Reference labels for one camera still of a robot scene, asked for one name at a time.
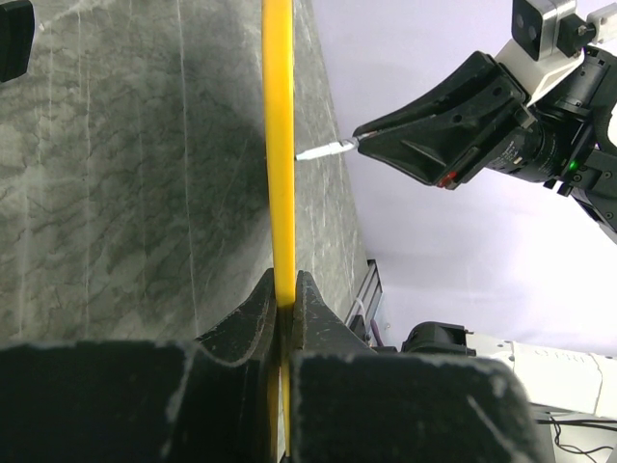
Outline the white green whiteboard marker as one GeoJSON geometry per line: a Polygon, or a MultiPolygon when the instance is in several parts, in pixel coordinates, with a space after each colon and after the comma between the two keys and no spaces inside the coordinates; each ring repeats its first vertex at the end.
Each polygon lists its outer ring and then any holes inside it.
{"type": "Polygon", "coordinates": [[[340,155],[347,151],[355,150],[363,139],[372,135],[374,135],[374,132],[369,132],[360,136],[352,136],[343,140],[337,140],[326,145],[296,153],[294,158],[296,161],[308,161],[330,155],[340,155]]]}

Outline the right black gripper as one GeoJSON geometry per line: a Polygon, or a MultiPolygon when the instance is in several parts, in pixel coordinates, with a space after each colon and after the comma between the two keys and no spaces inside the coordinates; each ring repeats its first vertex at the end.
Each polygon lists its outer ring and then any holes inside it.
{"type": "Polygon", "coordinates": [[[466,104],[500,77],[525,101],[504,65],[474,51],[425,95],[357,127],[359,152],[444,189],[483,169],[548,189],[560,183],[557,193],[615,240],[616,57],[586,47],[583,63],[530,111],[519,103],[466,104]]]}

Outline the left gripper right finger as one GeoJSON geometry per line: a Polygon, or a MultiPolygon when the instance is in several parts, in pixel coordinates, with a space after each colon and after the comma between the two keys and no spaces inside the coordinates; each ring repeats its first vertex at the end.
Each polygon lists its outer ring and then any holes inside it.
{"type": "Polygon", "coordinates": [[[295,462],[536,462],[523,387],[504,364],[452,354],[378,353],[299,273],[290,366],[295,462]]]}

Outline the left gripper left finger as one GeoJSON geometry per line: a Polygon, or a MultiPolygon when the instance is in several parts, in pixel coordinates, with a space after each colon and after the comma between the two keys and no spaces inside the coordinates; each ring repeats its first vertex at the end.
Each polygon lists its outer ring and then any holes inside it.
{"type": "Polygon", "coordinates": [[[1,347],[5,462],[273,462],[274,273],[193,340],[1,347]]]}

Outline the yellow framed whiteboard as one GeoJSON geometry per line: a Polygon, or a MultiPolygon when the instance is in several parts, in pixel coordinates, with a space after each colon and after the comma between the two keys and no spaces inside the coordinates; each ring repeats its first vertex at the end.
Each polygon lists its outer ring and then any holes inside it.
{"type": "Polygon", "coordinates": [[[261,33],[269,207],[281,334],[284,456],[290,459],[290,337],[296,300],[293,3],[264,1],[261,33]]]}

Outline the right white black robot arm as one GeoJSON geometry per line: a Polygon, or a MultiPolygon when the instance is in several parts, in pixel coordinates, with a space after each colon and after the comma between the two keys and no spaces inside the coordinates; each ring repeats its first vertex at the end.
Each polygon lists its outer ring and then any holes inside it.
{"type": "MultiPolygon", "coordinates": [[[[596,46],[585,46],[574,70],[538,101],[505,65],[474,52],[432,91],[354,136],[361,154],[422,184],[452,190],[490,169],[555,189],[616,233],[616,59],[596,46]]],[[[418,324],[402,349],[496,360],[534,405],[616,416],[616,362],[608,356],[438,322],[418,324]]]]}

